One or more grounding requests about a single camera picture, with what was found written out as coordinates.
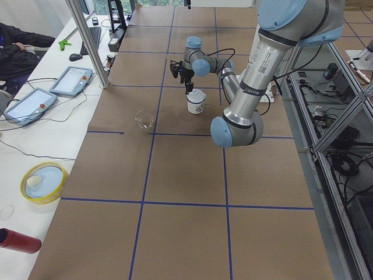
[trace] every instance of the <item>red cylinder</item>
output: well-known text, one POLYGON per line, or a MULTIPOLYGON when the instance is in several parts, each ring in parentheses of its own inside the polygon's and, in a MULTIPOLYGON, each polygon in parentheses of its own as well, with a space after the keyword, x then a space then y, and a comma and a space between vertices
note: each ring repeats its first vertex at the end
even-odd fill
POLYGON ((41 241, 10 229, 0 229, 0 247, 33 254, 38 252, 41 241))

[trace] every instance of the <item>tablet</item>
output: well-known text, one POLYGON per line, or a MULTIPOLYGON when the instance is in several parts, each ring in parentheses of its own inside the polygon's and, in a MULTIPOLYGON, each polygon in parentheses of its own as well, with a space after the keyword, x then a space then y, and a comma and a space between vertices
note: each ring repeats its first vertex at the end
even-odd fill
POLYGON ((75 97, 89 83, 92 73, 91 69, 69 66, 49 91, 56 95, 75 97))
POLYGON ((44 89, 35 88, 4 112, 10 122, 25 126, 39 119, 57 100, 57 96, 44 89))

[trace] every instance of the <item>black mouse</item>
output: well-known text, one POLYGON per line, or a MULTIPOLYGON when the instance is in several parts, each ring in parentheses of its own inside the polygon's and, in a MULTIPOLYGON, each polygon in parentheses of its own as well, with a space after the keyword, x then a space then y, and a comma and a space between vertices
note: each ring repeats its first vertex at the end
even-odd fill
POLYGON ((82 59, 83 56, 81 54, 71 54, 69 57, 70 61, 76 61, 82 59))

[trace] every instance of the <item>green clip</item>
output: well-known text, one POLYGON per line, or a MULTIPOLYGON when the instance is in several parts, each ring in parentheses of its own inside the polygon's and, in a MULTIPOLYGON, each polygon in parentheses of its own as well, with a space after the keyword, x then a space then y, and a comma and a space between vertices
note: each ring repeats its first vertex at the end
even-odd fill
POLYGON ((58 44, 61 51, 65 49, 65 46, 71 46, 71 43, 69 43, 67 39, 63 39, 62 41, 58 42, 58 44))

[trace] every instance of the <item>black keyboard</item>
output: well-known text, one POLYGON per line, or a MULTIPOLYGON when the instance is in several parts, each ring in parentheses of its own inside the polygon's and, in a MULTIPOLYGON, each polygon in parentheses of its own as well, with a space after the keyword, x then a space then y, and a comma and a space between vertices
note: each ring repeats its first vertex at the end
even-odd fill
MULTIPOLYGON (((101 37, 101 27, 94 26, 94 27, 88 27, 89 32, 91 33, 93 43, 96 46, 96 49, 98 49, 98 45, 100 45, 100 37, 101 37)), ((82 47, 80 49, 81 55, 87 55, 88 51, 87 48, 84 45, 84 42, 82 42, 82 47)))

